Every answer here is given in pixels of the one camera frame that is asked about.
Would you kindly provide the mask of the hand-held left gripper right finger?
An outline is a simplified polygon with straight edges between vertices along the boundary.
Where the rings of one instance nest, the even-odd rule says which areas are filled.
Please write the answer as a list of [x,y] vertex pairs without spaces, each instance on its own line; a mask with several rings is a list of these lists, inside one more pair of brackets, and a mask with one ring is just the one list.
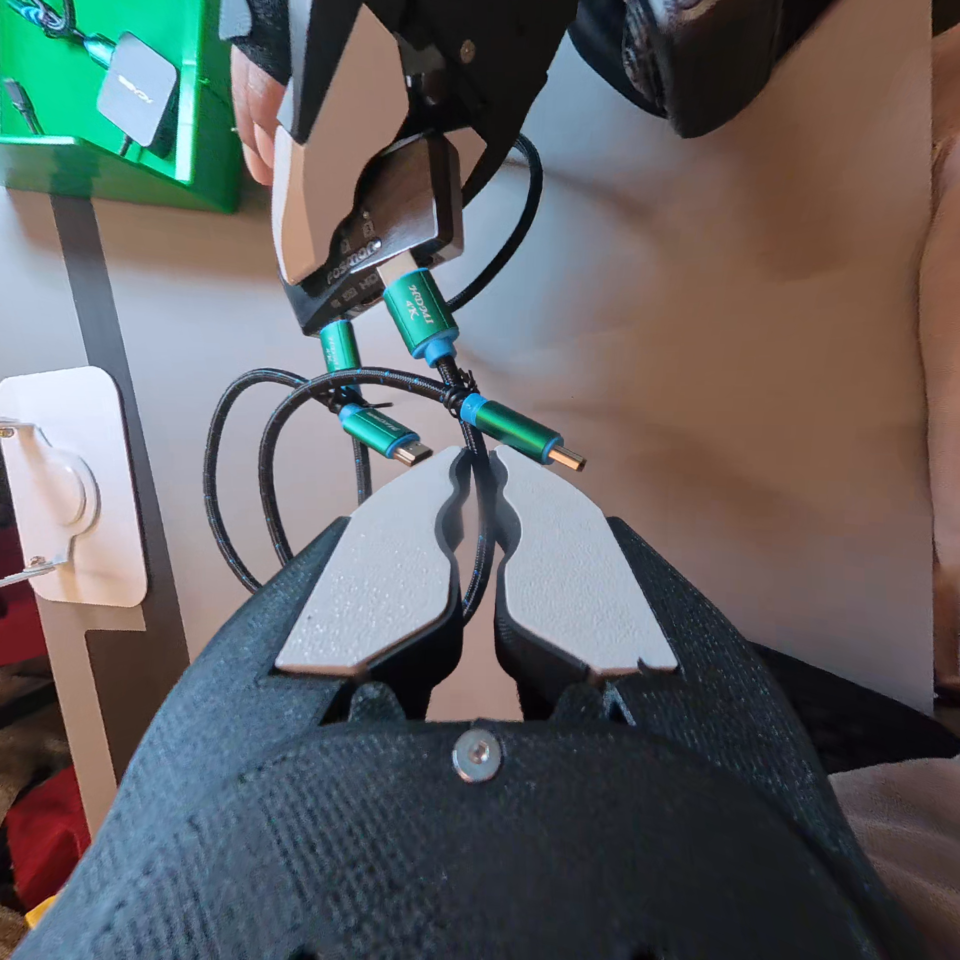
[[546,719],[568,688],[671,675],[678,656],[603,510],[509,446],[490,454],[503,558],[494,649],[524,719]]

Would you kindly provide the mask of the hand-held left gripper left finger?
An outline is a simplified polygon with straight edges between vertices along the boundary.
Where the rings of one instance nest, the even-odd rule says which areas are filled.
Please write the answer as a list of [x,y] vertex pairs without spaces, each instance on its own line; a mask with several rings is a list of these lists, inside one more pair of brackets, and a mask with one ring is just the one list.
[[275,670],[388,686],[411,718],[458,665],[464,615],[455,547],[470,451],[450,446],[358,507],[281,647]]

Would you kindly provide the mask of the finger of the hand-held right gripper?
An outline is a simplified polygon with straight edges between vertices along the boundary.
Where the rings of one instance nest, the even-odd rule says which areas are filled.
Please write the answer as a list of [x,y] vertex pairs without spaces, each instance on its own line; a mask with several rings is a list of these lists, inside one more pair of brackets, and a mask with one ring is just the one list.
[[409,112],[398,34],[408,4],[290,4],[292,73],[274,138],[271,229],[284,282],[330,258],[368,163]]
[[468,205],[498,173],[517,137],[497,136],[493,145],[473,128],[464,126],[448,132],[448,142],[456,151],[459,164],[460,189],[455,205]]

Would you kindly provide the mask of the green plastic bin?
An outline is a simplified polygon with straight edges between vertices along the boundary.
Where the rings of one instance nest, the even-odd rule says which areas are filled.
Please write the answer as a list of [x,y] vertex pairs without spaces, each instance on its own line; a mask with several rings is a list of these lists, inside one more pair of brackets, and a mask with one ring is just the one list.
[[[219,2],[2,2],[2,186],[232,213],[241,149]],[[174,149],[161,159],[97,108],[120,36],[179,74]]]

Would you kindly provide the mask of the small black adapter box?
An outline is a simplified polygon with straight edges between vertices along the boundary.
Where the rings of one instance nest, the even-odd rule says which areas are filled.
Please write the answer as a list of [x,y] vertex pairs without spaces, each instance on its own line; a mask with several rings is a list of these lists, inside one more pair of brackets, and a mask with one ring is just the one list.
[[164,160],[176,140],[179,83],[173,63],[125,31],[114,48],[97,109],[127,139]]

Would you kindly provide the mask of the white stand base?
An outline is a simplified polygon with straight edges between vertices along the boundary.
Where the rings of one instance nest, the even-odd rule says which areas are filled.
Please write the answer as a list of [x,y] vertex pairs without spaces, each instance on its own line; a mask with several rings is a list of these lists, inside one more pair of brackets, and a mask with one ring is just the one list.
[[121,394],[97,366],[9,377],[2,456],[24,568],[39,597],[132,608],[148,591]]

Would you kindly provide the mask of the red fabric bin white label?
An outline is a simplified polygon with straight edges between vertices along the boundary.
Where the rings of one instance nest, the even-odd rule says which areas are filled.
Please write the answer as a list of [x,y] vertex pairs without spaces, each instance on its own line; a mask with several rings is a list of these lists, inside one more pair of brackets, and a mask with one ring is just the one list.
[[90,846],[75,768],[30,788],[6,813],[4,827],[14,890],[34,910],[61,891]]

